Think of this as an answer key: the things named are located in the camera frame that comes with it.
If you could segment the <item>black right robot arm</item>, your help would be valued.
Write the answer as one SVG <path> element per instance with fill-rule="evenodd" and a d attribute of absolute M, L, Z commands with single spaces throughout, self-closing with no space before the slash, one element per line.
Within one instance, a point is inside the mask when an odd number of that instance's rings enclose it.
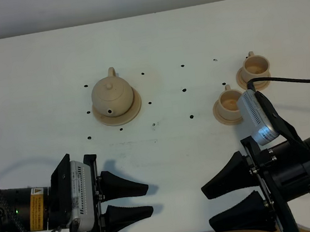
<path fill-rule="evenodd" d="M 208 199 L 253 186 L 261 191 L 210 218 L 209 225 L 215 232 L 299 232 L 288 202 L 310 194 L 310 137 L 302 142 L 289 139 L 265 150 L 251 137 L 241 143 L 247 154 L 235 152 L 201 191 Z"/>

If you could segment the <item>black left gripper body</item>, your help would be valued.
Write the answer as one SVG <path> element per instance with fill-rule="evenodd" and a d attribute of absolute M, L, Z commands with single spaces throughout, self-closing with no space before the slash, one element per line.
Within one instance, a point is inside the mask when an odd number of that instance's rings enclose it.
<path fill-rule="evenodd" d="M 106 231 L 106 219 L 102 213 L 102 201 L 104 193 L 101 189 L 101 177 L 97 173 L 96 154 L 88 154 L 83 157 L 83 163 L 88 165 L 91 169 L 91 190 L 93 194 L 94 204 L 94 225 L 91 231 L 88 232 L 105 232 Z"/>

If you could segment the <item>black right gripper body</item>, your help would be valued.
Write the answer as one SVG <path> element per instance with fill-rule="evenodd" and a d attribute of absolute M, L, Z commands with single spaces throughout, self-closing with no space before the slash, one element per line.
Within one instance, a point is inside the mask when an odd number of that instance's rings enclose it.
<path fill-rule="evenodd" d="M 294 221 L 290 208 L 279 192 L 271 173 L 271 167 L 276 162 L 276 158 L 268 149 L 261 150 L 256 141 L 251 136 L 241 140 L 241 144 L 249 155 L 251 173 L 258 179 L 269 207 L 274 212 L 274 219 L 280 232 L 299 232 L 299 228 Z"/>

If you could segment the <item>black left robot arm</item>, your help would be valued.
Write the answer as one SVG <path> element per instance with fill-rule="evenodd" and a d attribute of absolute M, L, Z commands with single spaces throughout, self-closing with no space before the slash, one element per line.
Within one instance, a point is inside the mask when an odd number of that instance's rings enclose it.
<path fill-rule="evenodd" d="M 144 196 L 148 185 L 98 171 L 96 155 L 65 155 L 49 187 L 0 189 L 0 232 L 118 232 L 152 216 L 152 206 L 108 206 L 106 201 Z"/>

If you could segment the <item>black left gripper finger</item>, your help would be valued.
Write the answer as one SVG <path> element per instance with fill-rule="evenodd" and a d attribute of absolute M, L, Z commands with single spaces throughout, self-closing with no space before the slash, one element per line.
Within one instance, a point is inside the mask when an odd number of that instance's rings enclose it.
<path fill-rule="evenodd" d="M 118 232 L 146 218 L 154 212 L 152 206 L 117 207 L 109 205 L 101 215 L 103 232 Z"/>
<path fill-rule="evenodd" d="M 102 202 L 144 196 L 149 189 L 149 186 L 146 184 L 123 179 L 109 171 L 102 171 L 99 178 Z"/>

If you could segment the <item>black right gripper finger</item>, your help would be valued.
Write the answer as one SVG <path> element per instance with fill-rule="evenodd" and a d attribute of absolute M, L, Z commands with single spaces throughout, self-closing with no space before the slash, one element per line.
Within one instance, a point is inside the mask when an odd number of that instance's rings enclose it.
<path fill-rule="evenodd" d="M 234 190 L 258 185 L 258 179 L 250 172 L 247 157 L 237 151 L 225 167 L 201 188 L 201 191 L 207 199 L 214 199 Z"/>
<path fill-rule="evenodd" d="M 234 207 L 210 218 L 215 232 L 236 230 L 276 231 L 274 212 L 266 207 L 258 191 L 253 191 Z"/>

